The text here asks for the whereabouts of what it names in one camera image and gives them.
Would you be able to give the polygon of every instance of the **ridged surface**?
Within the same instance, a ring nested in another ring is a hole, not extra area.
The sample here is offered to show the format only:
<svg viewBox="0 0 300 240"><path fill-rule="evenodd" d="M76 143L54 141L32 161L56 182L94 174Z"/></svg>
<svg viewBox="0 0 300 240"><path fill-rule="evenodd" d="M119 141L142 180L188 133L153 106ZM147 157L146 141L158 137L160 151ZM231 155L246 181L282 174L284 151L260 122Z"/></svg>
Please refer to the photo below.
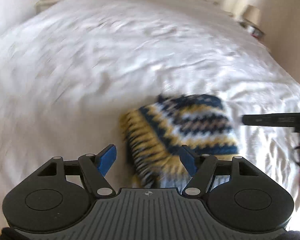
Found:
<svg viewBox="0 0 300 240"><path fill-rule="evenodd" d="M57 233L22 233L32 240L267 240L284 232L234 231L215 221L201 201L186 199L176 189L150 191L122 189L114 198L98 200L85 219Z"/></svg>

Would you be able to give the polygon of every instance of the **bed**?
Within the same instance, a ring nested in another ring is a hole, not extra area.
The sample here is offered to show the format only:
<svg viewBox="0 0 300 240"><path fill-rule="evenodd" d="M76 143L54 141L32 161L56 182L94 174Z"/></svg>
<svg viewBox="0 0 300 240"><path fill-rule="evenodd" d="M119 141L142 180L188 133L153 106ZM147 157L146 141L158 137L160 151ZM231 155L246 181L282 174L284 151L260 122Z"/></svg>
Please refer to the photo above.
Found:
<svg viewBox="0 0 300 240"><path fill-rule="evenodd" d="M300 112L300 85L220 7L229 0L65 0L0 38L0 228L4 196L53 156L77 159L112 143L106 178L129 187L119 116L164 95L222 99L240 155L295 201L287 128L242 126L242 114Z"/></svg>

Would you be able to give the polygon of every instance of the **wrinkled white fabric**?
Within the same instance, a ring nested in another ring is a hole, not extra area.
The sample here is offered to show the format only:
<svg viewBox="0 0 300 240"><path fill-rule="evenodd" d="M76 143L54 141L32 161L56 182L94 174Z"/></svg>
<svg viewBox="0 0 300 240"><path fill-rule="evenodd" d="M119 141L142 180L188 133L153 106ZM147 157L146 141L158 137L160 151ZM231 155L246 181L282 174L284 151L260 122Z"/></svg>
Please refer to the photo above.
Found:
<svg viewBox="0 0 300 240"><path fill-rule="evenodd" d="M0 227L4 196L52 156L73 160L113 143L106 178L129 186L118 118L159 93L221 98L240 154L299 209L298 136L240 122L300 112L300 85L254 38L201 0L65 0L0 38Z"/></svg>

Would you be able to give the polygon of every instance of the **beige lampshade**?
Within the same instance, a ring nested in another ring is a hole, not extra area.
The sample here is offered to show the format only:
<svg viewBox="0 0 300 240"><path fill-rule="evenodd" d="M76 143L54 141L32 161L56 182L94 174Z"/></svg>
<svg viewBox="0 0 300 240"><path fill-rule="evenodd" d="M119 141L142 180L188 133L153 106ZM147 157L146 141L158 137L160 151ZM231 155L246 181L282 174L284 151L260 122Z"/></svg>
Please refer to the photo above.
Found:
<svg viewBox="0 0 300 240"><path fill-rule="evenodd" d="M252 5L248 5L245 12L242 14L242 18L253 25L259 24L260 10Z"/></svg>

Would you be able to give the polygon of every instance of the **nightstand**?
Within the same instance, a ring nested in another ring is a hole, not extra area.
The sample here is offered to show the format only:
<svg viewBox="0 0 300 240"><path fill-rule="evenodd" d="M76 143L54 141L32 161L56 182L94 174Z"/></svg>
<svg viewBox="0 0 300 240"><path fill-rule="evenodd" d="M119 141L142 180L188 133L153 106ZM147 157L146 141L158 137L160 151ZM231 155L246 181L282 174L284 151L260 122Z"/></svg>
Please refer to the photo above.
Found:
<svg viewBox="0 0 300 240"><path fill-rule="evenodd" d="M62 0L40 0L35 4L36 13L39 14L60 1Z"/></svg>

